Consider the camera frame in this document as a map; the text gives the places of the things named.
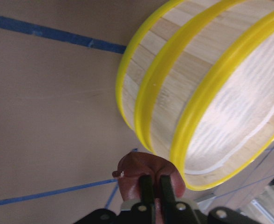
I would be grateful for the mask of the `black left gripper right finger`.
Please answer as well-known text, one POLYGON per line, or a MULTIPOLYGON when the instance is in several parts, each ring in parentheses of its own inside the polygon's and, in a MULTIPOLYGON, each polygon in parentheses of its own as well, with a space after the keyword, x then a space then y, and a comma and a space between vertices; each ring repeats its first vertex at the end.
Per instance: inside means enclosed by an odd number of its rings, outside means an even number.
POLYGON ((169 175, 160 177, 160 200, 162 205, 168 205, 176 202, 176 197, 171 184, 169 175))

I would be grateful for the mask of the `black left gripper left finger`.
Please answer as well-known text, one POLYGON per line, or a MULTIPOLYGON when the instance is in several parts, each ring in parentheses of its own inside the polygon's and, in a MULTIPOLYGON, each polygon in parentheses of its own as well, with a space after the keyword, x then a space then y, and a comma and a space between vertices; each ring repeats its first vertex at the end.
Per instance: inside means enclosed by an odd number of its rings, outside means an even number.
POLYGON ((147 207, 155 208, 155 197, 152 185, 152 178, 150 175, 143 175, 139 178, 139 185, 141 190, 141 203, 147 207))

